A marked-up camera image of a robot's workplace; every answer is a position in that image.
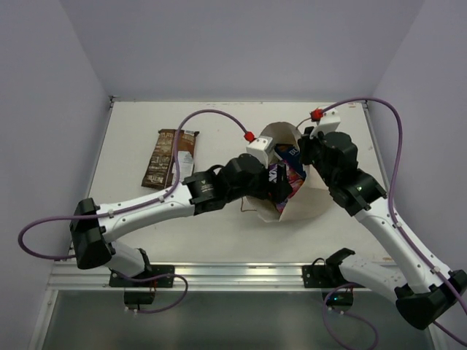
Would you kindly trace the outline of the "brown paper bag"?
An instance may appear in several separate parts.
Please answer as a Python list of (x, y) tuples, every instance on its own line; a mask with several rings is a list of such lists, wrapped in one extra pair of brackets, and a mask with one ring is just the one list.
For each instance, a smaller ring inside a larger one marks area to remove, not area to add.
[[(261, 131), (260, 136), (269, 137), (276, 144), (292, 144), (297, 147), (301, 134), (291, 123), (273, 122)], [(264, 222), (285, 222), (320, 216), (333, 205), (332, 197), (312, 165), (304, 166), (304, 171), (306, 174), (304, 183), (291, 199), (287, 200), (282, 211), (271, 200), (247, 196), (246, 201)]]

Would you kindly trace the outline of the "brown chocolate snack bag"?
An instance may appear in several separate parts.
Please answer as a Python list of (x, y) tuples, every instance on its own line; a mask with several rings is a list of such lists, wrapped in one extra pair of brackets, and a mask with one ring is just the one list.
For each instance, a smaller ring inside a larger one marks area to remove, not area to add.
[[(162, 190), (172, 186), (176, 179), (173, 148), (176, 129), (160, 129), (151, 154), (147, 169), (142, 179), (142, 186)], [(180, 182), (193, 174), (194, 153), (198, 131), (181, 130), (177, 143), (177, 159), (180, 167)]]

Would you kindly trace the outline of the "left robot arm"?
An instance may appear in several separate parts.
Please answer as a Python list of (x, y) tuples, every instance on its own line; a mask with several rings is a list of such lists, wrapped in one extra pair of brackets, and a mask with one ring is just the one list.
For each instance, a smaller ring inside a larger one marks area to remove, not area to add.
[(124, 235), (170, 219), (221, 210), (243, 197), (283, 202), (292, 191), (284, 163), (270, 179), (268, 168), (244, 153), (152, 195), (101, 205), (86, 198), (77, 204), (70, 224), (77, 267), (105, 266), (135, 286), (144, 286), (152, 276), (149, 258), (143, 249), (121, 243)]

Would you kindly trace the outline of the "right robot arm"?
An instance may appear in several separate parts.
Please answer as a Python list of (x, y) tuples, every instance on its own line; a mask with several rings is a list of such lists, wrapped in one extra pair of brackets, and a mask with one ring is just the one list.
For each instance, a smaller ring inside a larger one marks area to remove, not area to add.
[(369, 288), (394, 303), (418, 330), (433, 324), (466, 291), (466, 272), (443, 263), (395, 213), (379, 182), (359, 169), (358, 148), (349, 135), (308, 127), (298, 145), (302, 164), (317, 170), (333, 201), (378, 240), (399, 268), (395, 272), (340, 249), (325, 261), (328, 283)]

